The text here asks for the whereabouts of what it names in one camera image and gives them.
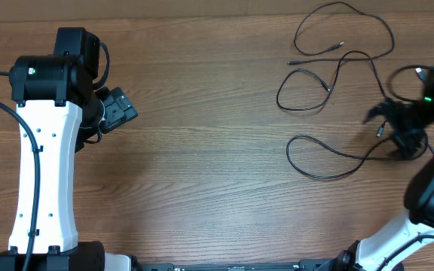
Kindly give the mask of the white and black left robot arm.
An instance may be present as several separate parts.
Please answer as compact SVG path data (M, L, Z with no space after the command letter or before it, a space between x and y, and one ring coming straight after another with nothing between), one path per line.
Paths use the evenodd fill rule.
M17 215L0 270L136 270L131 255L82 242L76 229L75 154L134 119L120 88L105 86L99 58L109 53L82 27L61 28L47 56L21 56L8 72L20 126Z

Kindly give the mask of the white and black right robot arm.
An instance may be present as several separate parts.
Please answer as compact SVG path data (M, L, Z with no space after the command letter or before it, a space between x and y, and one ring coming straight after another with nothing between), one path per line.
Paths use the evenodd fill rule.
M378 115L394 129L392 140L409 150L410 139L434 123L434 67L427 69L423 96L405 103L385 102L370 109L365 120ZM411 179L405 192L404 210L376 234L354 242L321 270L401 270L402 261L434 242L434 157Z

